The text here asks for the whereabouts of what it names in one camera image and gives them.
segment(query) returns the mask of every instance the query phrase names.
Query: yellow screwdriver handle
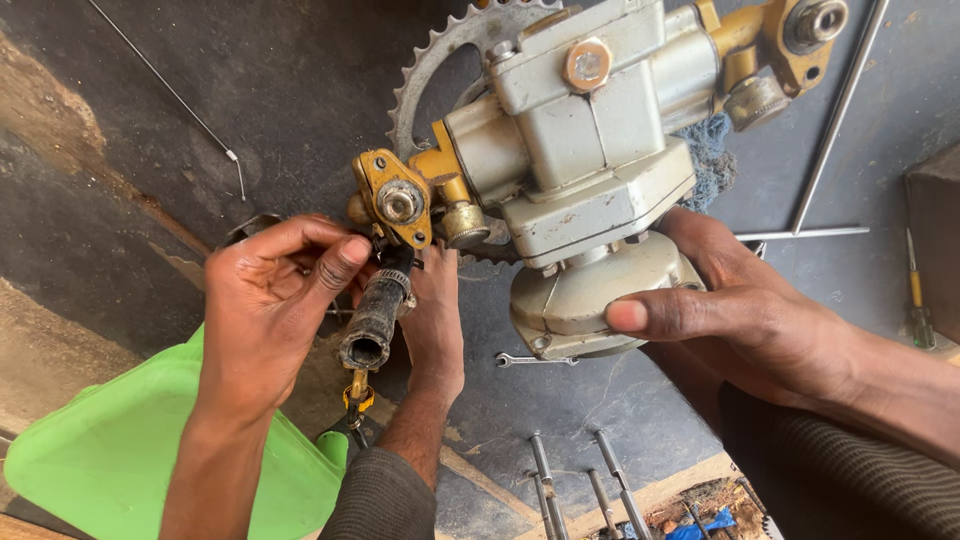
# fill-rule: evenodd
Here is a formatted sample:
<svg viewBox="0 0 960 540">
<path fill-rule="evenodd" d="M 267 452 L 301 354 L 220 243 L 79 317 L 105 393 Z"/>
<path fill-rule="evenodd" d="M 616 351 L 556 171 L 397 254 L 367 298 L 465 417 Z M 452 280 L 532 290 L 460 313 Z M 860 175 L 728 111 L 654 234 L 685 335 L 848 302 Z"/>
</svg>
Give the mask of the yellow screwdriver handle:
<svg viewBox="0 0 960 540">
<path fill-rule="evenodd" d="M 910 288 L 913 290 L 913 307 L 922 307 L 924 297 L 920 293 L 920 272 L 910 272 Z"/>
</svg>

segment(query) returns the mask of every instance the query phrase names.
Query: hand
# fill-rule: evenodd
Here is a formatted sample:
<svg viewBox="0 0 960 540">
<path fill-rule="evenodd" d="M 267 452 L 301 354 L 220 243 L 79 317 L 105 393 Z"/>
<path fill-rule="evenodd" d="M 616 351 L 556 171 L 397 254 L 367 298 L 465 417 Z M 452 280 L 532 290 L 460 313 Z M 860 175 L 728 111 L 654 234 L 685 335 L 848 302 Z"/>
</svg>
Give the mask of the hand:
<svg viewBox="0 0 960 540">
<path fill-rule="evenodd" d="M 852 398 L 852 350 L 866 332 L 800 294 L 715 219 L 674 208 L 660 231 L 711 292 L 627 295 L 607 306 L 612 329 L 683 341 L 723 379 L 770 403 L 812 409 Z"/>
<path fill-rule="evenodd" d="M 354 278 L 370 253 L 367 238 L 312 214 L 210 256 L 195 413 L 239 422 L 272 414 L 293 390 L 330 302 L 347 288 L 359 295 Z"/>
<path fill-rule="evenodd" d="M 464 334 L 457 305 L 457 251 L 430 246 L 410 284 L 417 307 L 400 319 L 413 370 L 408 391 L 429 392 L 449 403 L 464 388 Z"/>
</svg>

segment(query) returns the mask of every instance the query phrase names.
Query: black rubber hose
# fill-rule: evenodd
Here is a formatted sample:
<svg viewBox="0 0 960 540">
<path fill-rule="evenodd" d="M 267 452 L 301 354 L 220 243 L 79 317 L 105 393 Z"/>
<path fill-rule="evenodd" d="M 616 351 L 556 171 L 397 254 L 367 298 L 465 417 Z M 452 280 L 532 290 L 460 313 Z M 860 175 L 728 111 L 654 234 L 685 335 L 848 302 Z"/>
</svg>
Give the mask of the black rubber hose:
<svg viewBox="0 0 960 540">
<path fill-rule="evenodd" d="M 414 249 L 408 245 L 387 246 L 380 254 L 380 271 L 393 270 L 410 276 Z M 406 290 L 394 279 L 373 275 L 347 325 L 347 335 L 340 342 L 340 360 L 351 369 L 377 369 L 390 357 L 390 340 L 394 338 L 396 309 L 403 302 Z"/>
</svg>

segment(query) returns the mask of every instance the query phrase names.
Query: fingernail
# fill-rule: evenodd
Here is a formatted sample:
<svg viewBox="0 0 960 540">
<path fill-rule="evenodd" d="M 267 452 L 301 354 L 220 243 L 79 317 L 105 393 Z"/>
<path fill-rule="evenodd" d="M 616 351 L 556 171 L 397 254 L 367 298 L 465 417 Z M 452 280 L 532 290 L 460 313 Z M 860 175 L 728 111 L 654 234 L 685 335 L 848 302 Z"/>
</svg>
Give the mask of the fingernail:
<svg viewBox="0 0 960 540">
<path fill-rule="evenodd" d="M 647 308 L 636 300 L 614 300 L 607 304 L 607 324 L 616 331 L 643 331 Z"/>
<path fill-rule="evenodd" d="M 348 262 L 360 264 L 370 257 L 370 243 L 359 236 L 355 236 L 340 249 L 340 255 Z"/>
</svg>

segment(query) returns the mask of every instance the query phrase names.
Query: wooden board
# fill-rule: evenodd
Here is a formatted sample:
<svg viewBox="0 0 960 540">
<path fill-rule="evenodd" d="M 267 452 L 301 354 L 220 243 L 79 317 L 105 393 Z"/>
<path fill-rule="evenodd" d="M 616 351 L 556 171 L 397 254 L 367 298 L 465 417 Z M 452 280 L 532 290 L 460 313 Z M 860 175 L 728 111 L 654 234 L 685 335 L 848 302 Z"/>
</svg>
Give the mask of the wooden board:
<svg viewBox="0 0 960 540">
<path fill-rule="evenodd" d="M 71 540 L 69 536 L 63 536 L 58 532 L 3 514 L 0 514 L 0 538 L 4 540 Z"/>
</svg>

